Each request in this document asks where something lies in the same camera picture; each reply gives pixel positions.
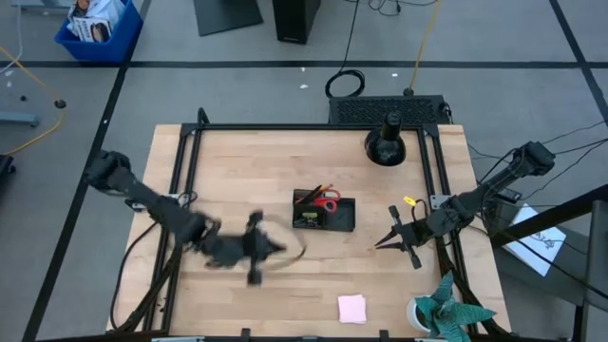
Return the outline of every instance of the small yellow object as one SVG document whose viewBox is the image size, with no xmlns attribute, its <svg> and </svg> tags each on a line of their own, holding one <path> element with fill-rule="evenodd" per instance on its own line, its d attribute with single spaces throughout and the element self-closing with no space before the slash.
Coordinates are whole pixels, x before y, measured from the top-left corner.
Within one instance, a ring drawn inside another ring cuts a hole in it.
<svg viewBox="0 0 608 342">
<path fill-rule="evenodd" d="M 409 205 L 411 205 L 411 206 L 416 206 L 416 200 L 415 200 L 415 199 L 413 199 L 413 198 L 411 198 L 411 197 L 409 197 L 409 196 L 405 196 L 405 197 L 403 198 L 403 200 L 404 200 L 404 201 L 405 201 L 407 204 L 409 204 Z"/>
</svg>

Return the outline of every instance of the concrete floor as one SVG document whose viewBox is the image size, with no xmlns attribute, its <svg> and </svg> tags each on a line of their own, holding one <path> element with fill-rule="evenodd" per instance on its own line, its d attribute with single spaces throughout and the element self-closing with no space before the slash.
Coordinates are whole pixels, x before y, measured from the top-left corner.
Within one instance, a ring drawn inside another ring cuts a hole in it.
<svg viewBox="0 0 608 342">
<path fill-rule="evenodd" d="M 0 1 L 0 44 L 17 50 L 16 9 Z M 143 0 L 136 1 L 138 8 Z M 265 23 L 199 37 L 193 5 L 187 0 L 155 0 L 134 61 L 339 61 L 344 56 L 353 4 L 326 0 L 306 46 L 275 38 L 270 0 L 258 0 Z M 589 62 L 607 62 L 608 45 L 602 0 L 560 1 L 565 17 Z M 412 61 L 432 7 L 404 6 L 399 17 L 384 17 L 365 1 L 351 45 L 351 61 Z M 117 68 L 61 67 L 71 57 L 53 42 L 64 16 L 41 11 L 23 13 L 24 61 L 55 61 L 32 71 L 66 99 L 68 117 L 61 129 L 15 156 L 18 172 L 0 197 L 0 339 L 22 338 L 47 271 L 90 146 L 106 109 Z M 446 0 L 427 43 L 424 60 L 458 62 L 576 62 L 548 1 Z M 132 67 L 113 111 L 103 147 L 128 155 L 134 172 L 143 173 L 156 124 L 192 122 L 204 106 L 214 123 L 324 123 L 329 104 L 324 85 L 335 67 Z M 0 110 L 41 116 L 37 128 L 0 125 L 0 151 L 9 150 L 53 125 L 58 112 L 41 88 L 20 70 L 0 75 Z M 365 95 L 397 95 L 412 70 L 362 68 Z M 594 69 L 608 91 L 608 70 Z M 355 87 L 336 83 L 335 93 Z M 485 153 L 502 155 L 528 140 L 548 140 L 602 119 L 578 67 L 553 68 L 422 68 L 418 94 L 443 94 L 470 143 Z M 27 102 L 19 97 L 26 95 Z M 554 151 L 606 137 L 593 130 L 552 143 Z M 574 162 L 581 151 L 560 155 L 552 174 Z M 606 182 L 608 149 L 593 151 L 579 165 L 528 202 L 553 204 L 571 199 Z M 475 160 L 478 176 L 493 162 Z M 522 180 L 514 186 L 524 195 L 549 179 Z M 51 297 L 38 338 L 102 333 L 122 258 L 132 214 L 116 199 L 89 191 L 85 196 L 64 267 Z M 564 226 L 587 234 L 588 218 Z M 574 307 L 503 277 L 503 291 L 513 331 L 524 336 L 570 335 Z M 600 340 L 606 313 L 594 313 L 590 333 Z"/>
</svg>

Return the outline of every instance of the wooden tabletop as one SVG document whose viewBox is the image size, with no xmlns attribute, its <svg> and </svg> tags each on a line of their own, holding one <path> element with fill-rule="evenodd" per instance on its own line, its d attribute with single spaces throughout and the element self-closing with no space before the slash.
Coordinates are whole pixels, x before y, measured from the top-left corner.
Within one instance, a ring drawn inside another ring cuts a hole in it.
<svg viewBox="0 0 608 342">
<path fill-rule="evenodd" d="M 143 181 L 167 193 L 179 140 L 178 125 L 158 125 Z M 440 126 L 442 148 L 451 191 L 475 187 L 463 128 Z M 373 249 L 390 229 L 388 207 L 396 204 L 403 222 L 411 221 L 403 196 L 426 199 L 427 190 L 414 132 L 403 132 L 406 161 L 382 167 L 368 160 L 363 149 L 365 131 L 205 131 L 202 136 L 194 189 L 199 199 L 193 210 L 221 218 L 221 233 L 239 233 L 251 211 L 262 209 L 286 221 L 292 216 L 295 188 L 332 183 L 343 197 L 356 199 L 356 228 L 352 233 L 298 230 L 308 243 L 306 255 L 295 265 L 264 274 L 261 287 L 247 287 L 247 264 L 233 270 L 204 267 L 205 256 L 184 253 L 171 323 L 171 334 L 238 335 L 250 328 L 257 336 L 421 336 L 407 322 L 406 305 L 417 295 L 431 294 L 440 279 L 435 245 L 417 249 L 423 267 L 414 270 L 409 256 L 396 250 Z M 430 156 L 432 144 L 427 141 Z M 186 177 L 190 144 L 182 168 Z M 434 158 L 434 183 L 440 192 Z M 129 244 L 151 223 L 147 214 L 133 219 Z M 473 225 L 483 227 L 479 221 Z M 271 238 L 289 251 L 268 264 L 299 253 L 290 229 L 268 223 Z M 156 229 L 133 250 L 126 262 L 116 305 L 123 322 L 150 285 L 158 248 Z M 472 229 L 461 233 L 471 290 L 496 321 L 509 330 L 503 291 L 489 239 Z M 338 322 L 337 298 L 361 294 L 367 301 L 368 322 Z M 164 297 L 160 296 L 155 325 L 160 326 Z"/>
</svg>

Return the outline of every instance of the red scissors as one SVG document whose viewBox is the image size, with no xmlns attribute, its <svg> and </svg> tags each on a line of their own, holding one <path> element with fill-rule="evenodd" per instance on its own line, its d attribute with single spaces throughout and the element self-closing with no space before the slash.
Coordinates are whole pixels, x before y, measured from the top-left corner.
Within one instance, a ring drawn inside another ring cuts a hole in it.
<svg viewBox="0 0 608 342">
<path fill-rule="evenodd" d="M 338 201 L 342 199 L 342 195 L 337 190 L 332 189 L 333 185 L 323 186 L 314 194 L 313 205 L 323 207 L 328 213 L 335 213 L 338 210 Z M 326 197 L 327 194 L 333 194 L 331 197 Z"/>
</svg>

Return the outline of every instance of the pink sticky note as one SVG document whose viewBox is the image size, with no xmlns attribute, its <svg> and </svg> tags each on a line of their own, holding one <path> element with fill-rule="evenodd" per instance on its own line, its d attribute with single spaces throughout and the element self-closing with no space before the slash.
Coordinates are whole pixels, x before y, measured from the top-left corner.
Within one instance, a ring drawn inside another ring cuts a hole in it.
<svg viewBox="0 0 608 342">
<path fill-rule="evenodd" d="M 365 315 L 365 297 L 362 294 L 339 296 L 338 309 L 340 323 L 364 324 L 368 320 Z"/>
</svg>

